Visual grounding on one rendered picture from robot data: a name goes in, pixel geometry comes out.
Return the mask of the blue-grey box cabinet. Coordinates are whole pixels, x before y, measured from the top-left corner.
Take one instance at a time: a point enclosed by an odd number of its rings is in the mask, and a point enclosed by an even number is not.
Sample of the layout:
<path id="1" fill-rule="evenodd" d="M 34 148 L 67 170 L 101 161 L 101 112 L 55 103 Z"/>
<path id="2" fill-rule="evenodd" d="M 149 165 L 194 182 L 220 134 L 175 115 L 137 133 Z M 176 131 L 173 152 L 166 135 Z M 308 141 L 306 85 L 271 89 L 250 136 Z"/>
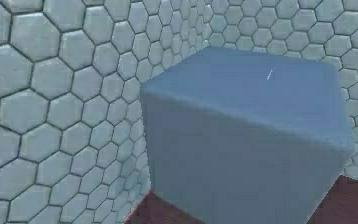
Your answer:
<path id="1" fill-rule="evenodd" d="M 140 90 L 153 192 L 204 224 L 307 224 L 354 151 L 334 66 L 207 47 Z"/>

